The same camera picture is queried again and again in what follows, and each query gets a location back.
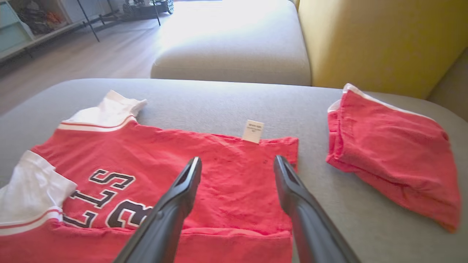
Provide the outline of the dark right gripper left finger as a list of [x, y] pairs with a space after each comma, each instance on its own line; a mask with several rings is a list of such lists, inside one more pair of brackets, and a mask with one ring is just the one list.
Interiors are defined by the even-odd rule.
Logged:
[[114, 263], [174, 262], [184, 220], [194, 206], [201, 170], [201, 158], [190, 159]]

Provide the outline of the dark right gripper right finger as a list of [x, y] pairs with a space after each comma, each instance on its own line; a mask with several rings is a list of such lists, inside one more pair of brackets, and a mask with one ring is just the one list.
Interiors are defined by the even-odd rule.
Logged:
[[275, 156], [274, 173], [280, 205], [291, 219], [300, 262], [361, 262], [284, 156]]

